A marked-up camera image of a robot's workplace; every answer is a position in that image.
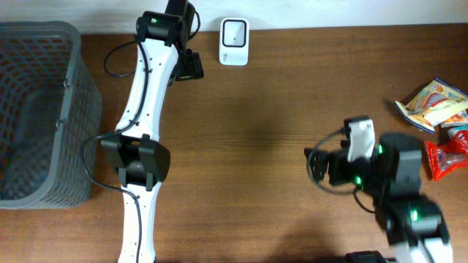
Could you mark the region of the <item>red snack packet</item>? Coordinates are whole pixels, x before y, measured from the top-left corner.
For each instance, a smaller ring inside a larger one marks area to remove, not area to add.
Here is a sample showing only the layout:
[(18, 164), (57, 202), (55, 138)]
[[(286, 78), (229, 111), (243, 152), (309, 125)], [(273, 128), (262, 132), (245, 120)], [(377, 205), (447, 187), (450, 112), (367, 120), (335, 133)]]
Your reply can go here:
[(425, 141), (433, 181), (438, 181), (458, 168), (467, 167), (467, 130), (457, 131), (444, 145)]

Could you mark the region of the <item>yellow chip bag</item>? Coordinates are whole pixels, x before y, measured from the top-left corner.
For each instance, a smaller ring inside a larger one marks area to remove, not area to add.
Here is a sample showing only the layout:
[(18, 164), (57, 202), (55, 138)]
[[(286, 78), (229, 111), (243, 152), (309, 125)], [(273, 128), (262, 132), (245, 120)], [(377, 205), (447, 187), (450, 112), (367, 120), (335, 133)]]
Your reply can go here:
[(421, 131), (434, 127), (467, 109), (467, 93), (435, 77), (410, 102), (394, 102), (403, 118)]

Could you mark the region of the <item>teal tissue pack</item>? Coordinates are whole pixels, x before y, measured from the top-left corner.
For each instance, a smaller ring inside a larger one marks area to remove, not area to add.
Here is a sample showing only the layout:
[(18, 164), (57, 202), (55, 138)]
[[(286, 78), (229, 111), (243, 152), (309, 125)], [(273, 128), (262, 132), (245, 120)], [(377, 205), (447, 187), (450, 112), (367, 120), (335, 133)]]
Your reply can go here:
[(450, 139), (456, 136), (456, 134), (460, 131), (467, 131), (468, 130), (468, 125), (463, 125), (463, 126), (455, 126), (451, 129), (448, 130), (448, 136)]

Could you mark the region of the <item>orange small box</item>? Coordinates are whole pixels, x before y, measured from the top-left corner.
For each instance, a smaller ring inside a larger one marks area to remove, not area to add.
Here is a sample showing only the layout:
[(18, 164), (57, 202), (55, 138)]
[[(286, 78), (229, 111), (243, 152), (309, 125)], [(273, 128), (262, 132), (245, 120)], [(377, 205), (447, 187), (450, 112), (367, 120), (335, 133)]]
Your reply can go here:
[(467, 125), (467, 111), (466, 110), (462, 110), (461, 112), (453, 115), (452, 117), (450, 117), (449, 119), (447, 119), (446, 121), (443, 121), (440, 126), (442, 128), (447, 128), (447, 127), (452, 127), (452, 126), (463, 126), (463, 125)]

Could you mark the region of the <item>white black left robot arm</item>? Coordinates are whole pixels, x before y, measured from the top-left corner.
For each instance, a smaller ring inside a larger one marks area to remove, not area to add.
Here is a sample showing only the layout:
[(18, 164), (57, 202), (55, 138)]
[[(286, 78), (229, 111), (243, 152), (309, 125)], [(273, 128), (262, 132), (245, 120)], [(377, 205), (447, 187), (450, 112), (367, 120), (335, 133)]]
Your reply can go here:
[(101, 141), (124, 198), (119, 262), (156, 260), (156, 200), (170, 167), (170, 151), (159, 141), (162, 106), (173, 82), (203, 77), (199, 54), (186, 46), (199, 22), (197, 12), (145, 12), (137, 19), (137, 65), (127, 105), (116, 130)]

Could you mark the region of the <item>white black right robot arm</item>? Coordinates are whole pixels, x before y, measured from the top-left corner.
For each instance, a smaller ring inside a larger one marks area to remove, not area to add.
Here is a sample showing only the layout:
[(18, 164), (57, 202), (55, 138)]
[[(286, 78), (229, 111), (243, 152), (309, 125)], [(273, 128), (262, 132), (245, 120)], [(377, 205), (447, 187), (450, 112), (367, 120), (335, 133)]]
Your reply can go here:
[(338, 150), (305, 148), (309, 179), (327, 175), (329, 194), (371, 198), (371, 213), (394, 252), (392, 262), (452, 262), (453, 248), (442, 210), (420, 192), (422, 153), (417, 138), (387, 133), (360, 142), (348, 137)]

